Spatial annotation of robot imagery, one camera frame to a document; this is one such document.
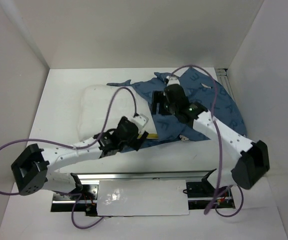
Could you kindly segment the white pillow with yellow edge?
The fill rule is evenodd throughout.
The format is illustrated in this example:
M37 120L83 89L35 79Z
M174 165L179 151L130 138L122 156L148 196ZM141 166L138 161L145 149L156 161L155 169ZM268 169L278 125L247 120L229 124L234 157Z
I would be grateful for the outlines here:
M77 124L80 141L86 140L102 130L111 98L117 89L116 86L108 85L91 85L84 89L81 95ZM139 96L132 87L128 87L128 89L130 92L123 89L114 98L105 129L116 128L123 116L131 117L134 114L134 106L136 106L138 114L148 117L148 124L145 127L148 138L158 139L148 102Z

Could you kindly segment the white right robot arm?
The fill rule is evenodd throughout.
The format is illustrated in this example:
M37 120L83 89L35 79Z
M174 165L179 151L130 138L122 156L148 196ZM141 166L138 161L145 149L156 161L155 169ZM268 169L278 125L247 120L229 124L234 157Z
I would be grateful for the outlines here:
M267 145L238 134L210 110L198 102L190 102L184 89L178 84L167 86L152 94L152 114L174 115L181 123L211 140L219 142L221 152L227 152L236 163L233 169L214 169L201 180L207 196L222 195L220 190L231 185L251 189L269 170Z

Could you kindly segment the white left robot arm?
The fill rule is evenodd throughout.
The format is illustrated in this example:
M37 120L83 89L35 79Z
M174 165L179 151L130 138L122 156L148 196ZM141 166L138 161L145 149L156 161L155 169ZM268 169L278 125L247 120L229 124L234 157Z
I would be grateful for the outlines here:
M113 156L125 147L137 151L148 136L144 129L149 120L142 114L127 119L122 117L116 129L96 135L93 138L68 147L40 148L31 144L11 165L15 182L21 196L31 195L39 190L49 190L78 199L83 186L75 173L60 173L57 170L76 163L98 160Z

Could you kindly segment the blue cartoon print pillowcase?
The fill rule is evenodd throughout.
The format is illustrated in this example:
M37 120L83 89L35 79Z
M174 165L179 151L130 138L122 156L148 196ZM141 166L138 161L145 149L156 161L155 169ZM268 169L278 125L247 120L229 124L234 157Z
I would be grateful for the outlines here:
M166 77L170 75L168 72L155 72L154 74L155 77L148 81L131 82L131 80L127 80L122 83L111 82L107 85L114 87L131 87L140 97L147 101L150 107L153 92L164 90L166 87ZM200 103L207 109L211 109L215 91L213 81L210 77L200 73L194 68L189 68L178 79L191 103ZM217 82L216 87L217 98L214 106L214 115L235 132L247 136L246 126L235 101L220 83ZM155 125L158 139L146 140L141 148L177 142L180 140L181 135L195 142L208 140L202 133L196 132L180 123L173 115L155 114L152 118L153 120L150 120L150 122Z

